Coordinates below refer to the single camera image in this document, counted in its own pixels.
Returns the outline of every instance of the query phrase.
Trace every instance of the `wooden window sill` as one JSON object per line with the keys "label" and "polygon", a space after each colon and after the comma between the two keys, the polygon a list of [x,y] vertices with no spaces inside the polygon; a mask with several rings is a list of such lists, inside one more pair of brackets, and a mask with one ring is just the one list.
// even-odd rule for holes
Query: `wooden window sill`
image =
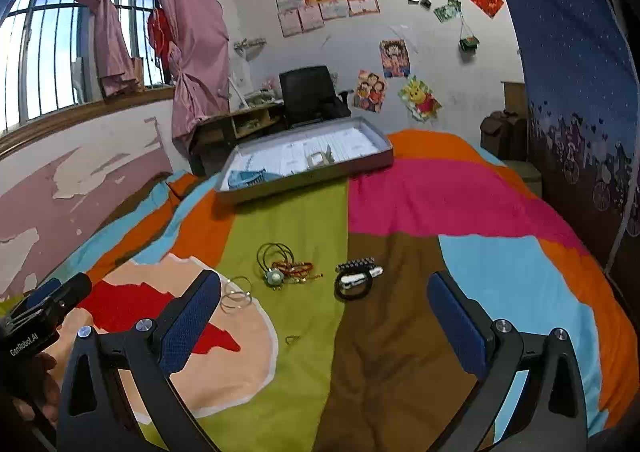
{"label": "wooden window sill", "polygon": [[149,89],[130,95],[107,98],[98,102],[79,104],[44,114],[14,130],[10,130],[4,136],[0,136],[0,160],[27,145],[31,145],[31,143],[82,122],[100,118],[113,112],[123,111],[124,109],[144,106],[162,100],[172,100],[174,92],[175,88],[172,86]]}

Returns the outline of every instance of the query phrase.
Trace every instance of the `colorful bedspread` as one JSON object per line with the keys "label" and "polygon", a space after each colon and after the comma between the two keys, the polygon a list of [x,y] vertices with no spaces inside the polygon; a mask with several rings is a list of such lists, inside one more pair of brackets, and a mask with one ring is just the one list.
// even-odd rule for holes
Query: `colorful bedspread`
{"label": "colorful bedspread", "polygon": [[[391,168],[220,206],[214,180],[174,175],[67,259],[54,276],[87,272],[92,295],[65,321],[75,331],[130,327],[180,295],[203,267],[247,276],[254,304],[218,309],[178,392],[222,450],[426,450],[475,383],[460,367],[425,295],[448,268],[490,317],[520,331],[571,335],[590,432],[615,424],[638,390],[637,343],[596,261],[569,226],[511,170],[451,134],[390,136]],[[292,247],[324,273],[266,287],[255,252]],[[336,264],[375,257],[385,269],[370,295],[334,298]],[[146,435],[159,437],[123,374]],[[488,440],[497,440],[526,373],[519,373]]]}

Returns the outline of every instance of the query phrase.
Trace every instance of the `brown bag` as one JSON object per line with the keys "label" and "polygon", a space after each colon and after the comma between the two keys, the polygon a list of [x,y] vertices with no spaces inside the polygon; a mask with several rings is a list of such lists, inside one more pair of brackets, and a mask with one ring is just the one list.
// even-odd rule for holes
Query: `brown bag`
{"label": "brown bag", "polygon": [[527,161],[527,120],[517,114],[492,112],[480,124],[480,146],[503,161]]}

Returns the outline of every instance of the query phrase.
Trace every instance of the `bed sheet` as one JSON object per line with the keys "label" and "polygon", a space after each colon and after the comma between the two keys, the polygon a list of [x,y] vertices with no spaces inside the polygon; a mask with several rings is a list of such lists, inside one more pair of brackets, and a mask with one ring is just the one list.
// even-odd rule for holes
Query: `bed sheet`
{"label": "bed sheet", "polygon": [[[396,161],[386,170],[235,209],[218,203],[214,179],[193,188],[193,176],[178,174],[156,185],[52,274],[85,272],[94,283],[52,349],[58,378],[79,326],[119,330],[209,267],[222,280],[250,278],[256,302],[216,310],[172,382],[222,450],[426,450],[476,380],[426,300],[428,276],[446,267],[490,317],[524,332],[565,327],[590,434],[615,424],[638,390],[636,336],[569,226],[513,171],[452,134],[390,140]],[[255,263],[266,241],[288,244],[324,277],[267,288]],[[339,303],[336,264],[369,256],[384,275],[367,298]],[[145,435],[159,442],[123,374]],[[519,374],[488,442],[502,435],[523,382]]]}

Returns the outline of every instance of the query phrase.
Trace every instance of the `wooden desk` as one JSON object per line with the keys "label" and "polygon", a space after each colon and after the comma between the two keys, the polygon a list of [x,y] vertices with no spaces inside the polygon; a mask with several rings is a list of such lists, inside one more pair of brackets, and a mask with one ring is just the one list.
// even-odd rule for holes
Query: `wooden desk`
{"label": "wooden desk", "polygon": [[205,175],[202,153],[212,145],[226,146],[231,150],[252,135],[268,134],[269,127],[284,124],[283,108],[282,104],[271,102],[216,116],[199,124],[189,149],[191,171],[198,176]]}

